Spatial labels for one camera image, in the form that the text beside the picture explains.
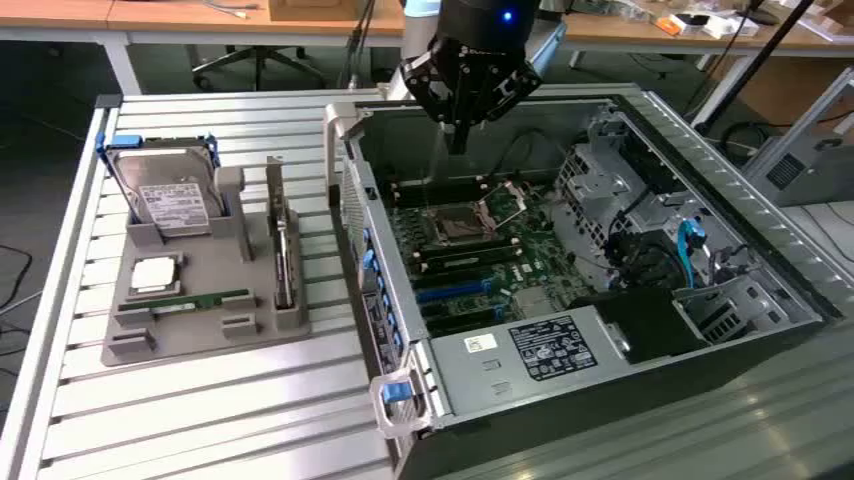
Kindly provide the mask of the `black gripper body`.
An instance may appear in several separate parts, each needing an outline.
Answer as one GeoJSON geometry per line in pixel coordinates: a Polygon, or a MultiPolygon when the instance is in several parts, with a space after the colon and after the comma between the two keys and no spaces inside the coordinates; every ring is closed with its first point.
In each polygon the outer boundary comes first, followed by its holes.
{"type": "Polygon", "coordinates": [[[436,69],[460,70],[464,62],[522,65],[536,11],[536,1],[441,1],[429,46],[436,69]]]}

